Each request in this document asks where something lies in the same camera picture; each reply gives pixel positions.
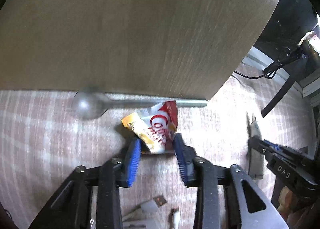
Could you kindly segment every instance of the wood grain surface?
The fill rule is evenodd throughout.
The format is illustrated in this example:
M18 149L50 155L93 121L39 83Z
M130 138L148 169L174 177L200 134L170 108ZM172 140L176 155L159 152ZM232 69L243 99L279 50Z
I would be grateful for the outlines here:
M210 99L278 0L7 0L0 89Z

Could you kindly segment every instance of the table surface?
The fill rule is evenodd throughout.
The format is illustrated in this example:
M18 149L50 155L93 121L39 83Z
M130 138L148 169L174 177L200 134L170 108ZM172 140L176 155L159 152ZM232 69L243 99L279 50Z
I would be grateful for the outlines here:
M259 75L256 69L244 65L240 65L238 71ZM255 114L265 139L294 148L307 146L314 141L314 130L311 107L302 97L289 91L265 118L261 117L260 110L279 88L273 80L248 80L232 75L206 108L178 110L178 132L199 156L216 165L239 164L246 170L247 115ZM87 168L101 165L133 136L121 124L121 118L133 109L111 109L99 119L79 120L70 111L74 94L0 91L0 201L20 229L28 228L77 165ZM119 94L110 97L148 98ZM270 199L274 181L275 176L265 167L264 179L257 183ZM219 192L224 221L221 187ZM168 203L144 217L156 217L163 228L169 228L171 209L180 207L179 228L192 228L196 188L183 186L175 157L141 159L134 185L120 190L122 213L127 214L139 203L157 195L164 195Z

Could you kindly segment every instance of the triangular cutout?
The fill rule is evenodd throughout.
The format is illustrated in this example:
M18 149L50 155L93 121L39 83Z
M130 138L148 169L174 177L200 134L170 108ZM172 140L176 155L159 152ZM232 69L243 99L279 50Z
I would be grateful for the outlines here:
M245 201L247 202L247 208L249 213L255 213L266 209L265 203L253 190L246 180L241 181L241 185L244 191Z

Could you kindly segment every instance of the screw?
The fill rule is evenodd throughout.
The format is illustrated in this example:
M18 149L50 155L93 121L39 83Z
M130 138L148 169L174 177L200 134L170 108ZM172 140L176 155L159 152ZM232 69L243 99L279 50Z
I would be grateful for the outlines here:
M115 157L115 158L112 159L112 163L113 163L113 164L120 164L120 163L121 163L121 159Z
M202 157L195 157L195 161L198 163L204 163L204 158Z
M77 171L78 173L84 172L84 171L85 171L85 166L77 166L77 167L76 167L76 171Z
M234 168L234 170L235 170L236 172L239 172L239 171L241 170L238 165L232 165L232 167Z

